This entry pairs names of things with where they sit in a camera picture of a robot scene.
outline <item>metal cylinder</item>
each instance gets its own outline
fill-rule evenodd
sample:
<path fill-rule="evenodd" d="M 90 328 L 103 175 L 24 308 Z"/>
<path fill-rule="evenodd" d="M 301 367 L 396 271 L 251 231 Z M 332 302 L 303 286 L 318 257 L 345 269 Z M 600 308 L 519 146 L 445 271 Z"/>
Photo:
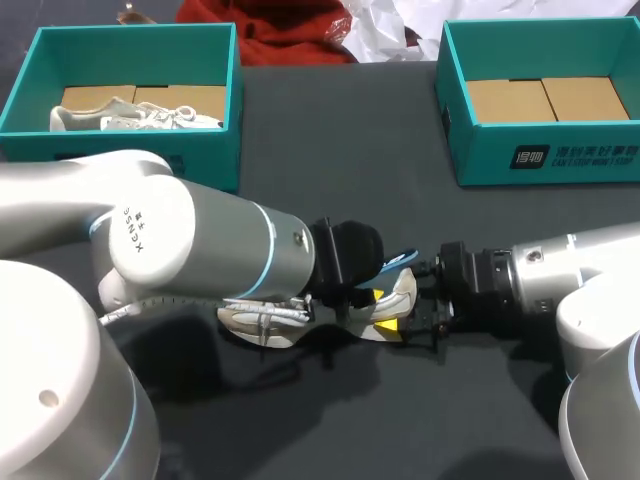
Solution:
<path fill-rule="evenodd" d="M 576 480 L 636 480 L 640 353 L 633 335 L 583 370 L 560 407 L 560 443 Z"/>
<path fill-rule="evenodd" d="M 640 267 L 640 223 L 570 233 L 516 245 L 514 284 L 527 314 L 553 312 L 560 301 L 604 272 Z"/>
<path fill-rule="evenodd" d="M 109 250 L 144 291 L 287 300 L 313 272 L 311 233 L 298 218 L 168 176 L 139 180 L 116 207 Z"/>
<path fill-rule="evenodd" d="M 0 282 L 0 478 L 153 479 L 151 402 L 91 307 L 32 265 Z"/>

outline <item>black logo on box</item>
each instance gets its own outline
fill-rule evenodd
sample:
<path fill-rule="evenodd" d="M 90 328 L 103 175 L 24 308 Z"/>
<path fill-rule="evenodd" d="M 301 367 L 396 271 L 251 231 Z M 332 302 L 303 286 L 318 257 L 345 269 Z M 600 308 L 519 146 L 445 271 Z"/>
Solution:
<path fill-rule="evenodd" d="M 542 168 L 548 154 L 549 145 L 520 145 L 511 159 L 511 168 L 515 170 Z"/>

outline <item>teal shoebox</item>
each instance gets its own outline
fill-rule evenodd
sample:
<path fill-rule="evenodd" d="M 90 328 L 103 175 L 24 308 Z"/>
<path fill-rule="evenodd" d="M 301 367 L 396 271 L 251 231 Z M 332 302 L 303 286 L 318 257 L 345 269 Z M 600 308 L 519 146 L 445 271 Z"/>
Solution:
<path fill-rule="evenodd" d="M 190 92 L 190 101 L 199 102 L 186 104 L 203 114 L 207 114 L 208 98 L 217 98 L 220 115 L 215 118 L 223 121 L 223 128 L 49 132 L 50 111 L 60 105 L 63 95 L 70 96 L 67 93 L 74 87 L 108 86 L 130 86 L 132 96 L 137 89 L 136 99 L 138 93 L 150 91 L 160 98 L 167 98 L 167 93 L 175 97 L 180 90 L 174 87 L 180 86 Z M 215 88 L 218 90 L 209 95 Z M 181 178 L 234 192 L 239 176 L 242 91 L 233 24 L 41 28 L 0 116 L 0 148 L 13 162 L 60 160 L 119 149 L 149 150 L 164 157 Z"/>
<path fill-rule="evenodd" d="M 460 185 L 640 181 L 635 17 L 446 22 L 436 77 Z"/>

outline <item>red fabric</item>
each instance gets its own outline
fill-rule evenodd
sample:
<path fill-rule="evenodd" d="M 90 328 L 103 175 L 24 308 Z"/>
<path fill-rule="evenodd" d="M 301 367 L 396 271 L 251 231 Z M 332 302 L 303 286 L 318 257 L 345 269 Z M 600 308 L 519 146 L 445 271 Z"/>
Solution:
<path fill-rule="evenodd" d="M 176 21 L 234 22 L 243 65 L 309 65 L 351 62 L 324 40 L 347 15 L 339 0 L 184 0 Z"/>

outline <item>shoelace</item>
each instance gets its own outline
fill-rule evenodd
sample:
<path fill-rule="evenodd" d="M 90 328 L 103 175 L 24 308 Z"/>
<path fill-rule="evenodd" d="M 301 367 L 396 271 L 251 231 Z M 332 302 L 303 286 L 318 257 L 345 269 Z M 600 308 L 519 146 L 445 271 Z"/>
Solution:
<path fill-rule="evenodd" d="M 144 112 L 141 114 L 142 119 L 138 122 L 140 128 L 155 126 L 157 123 L 173 128 L 178 120 L 193 122 L 196 119 L 196 111 L 188 105 L 182 105 L 175 110 L 153 110 L 149 115 Z"/>
<path fill-rule="evenodd" d="M 108 313 L 100 318 L 100 323 L 108 325 L 122 318 L 133 317 L 139 315 L 147 310 L 181 306 L 181 305 L 199 305 L 204 307 L 211 307 L 214 309 L 224 308 L 228 310 L 234 310 L 237 312 L 256 313 L 259 315 L 275 316 L 279 319 L 278 323 L 282 323 L 291 327 L 303 327 L 310 320 L 309 312 L 306 310 L 299 310 L 297 308 L 288 308 L 287 306 L 275 306 L 270 305 L 254 305 L 245 303 L 236 303 L 233 299 L 219 300 L 206 300 L 195 299 L 187 297 L 151 297 L 145 300 L 139 300 L 119 308 L 111 313 Z"/>

